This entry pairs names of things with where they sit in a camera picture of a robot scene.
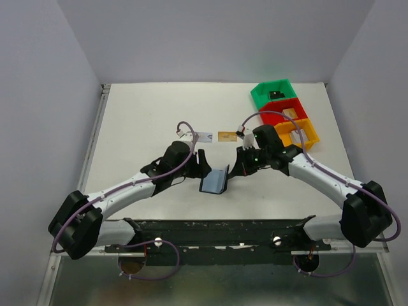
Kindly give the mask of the silver grey credit card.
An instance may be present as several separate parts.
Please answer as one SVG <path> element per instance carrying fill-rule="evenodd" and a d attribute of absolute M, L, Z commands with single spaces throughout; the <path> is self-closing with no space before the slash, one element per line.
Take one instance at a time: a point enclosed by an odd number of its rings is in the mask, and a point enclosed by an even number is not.
<path fill-rule="evenodd" d="M 196 132 L 198 137 L 198 143 L 212 143 L 213 142 L 213 134 L 208 132 Z"/>

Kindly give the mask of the gold credit card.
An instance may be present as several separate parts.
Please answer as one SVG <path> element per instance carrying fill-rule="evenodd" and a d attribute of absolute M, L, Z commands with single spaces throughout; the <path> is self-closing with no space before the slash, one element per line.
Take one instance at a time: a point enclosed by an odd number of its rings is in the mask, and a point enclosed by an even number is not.
<path fill-rule="evenodd" d="M 218 142 L 237 142 L 238 136 L 235 132 L 219 131 L 217 134 Z"/>

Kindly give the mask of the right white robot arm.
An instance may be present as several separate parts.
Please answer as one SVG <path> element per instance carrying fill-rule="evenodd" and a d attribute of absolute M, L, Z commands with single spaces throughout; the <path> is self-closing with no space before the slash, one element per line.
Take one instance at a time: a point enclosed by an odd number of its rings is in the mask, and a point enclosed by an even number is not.
<path fill-rule="evenodd" d="M 392 216 L 378 183 L 364 184 L 343 177 L 307 157 L 298 146 L 284 146 L 271 125 L 259 126 L 250 134 L 245 134 L 244 130 L 242 127 L 237 132 L 244 142 L 237 148 L 237 159 L 229 178 L 246 177 L 271 167 L 308 184 L 341 209 L 339 215 L 305 218 L 299 227 L 300 234 L 307 240 L 347 240 L 364 248 L 391 226 Z"/>

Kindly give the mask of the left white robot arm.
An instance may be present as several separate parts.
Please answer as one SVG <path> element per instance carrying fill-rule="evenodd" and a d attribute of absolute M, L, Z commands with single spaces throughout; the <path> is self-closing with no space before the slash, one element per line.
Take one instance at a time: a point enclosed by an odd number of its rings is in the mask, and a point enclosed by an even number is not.
<path fill-rule="evenodd" d="M 110 189 L 69 193 L 48 225 L 54 238 L 53 252 L 80 259 L 95 247 L 129 244 L 139 227 L 128 218 L 113 221 L 112 215 L 163 192 L 177 178 L 203 179 L 211 170 L 203 149 L 194 150 L 189 142 L 174 141 L 163 156 Z"/>

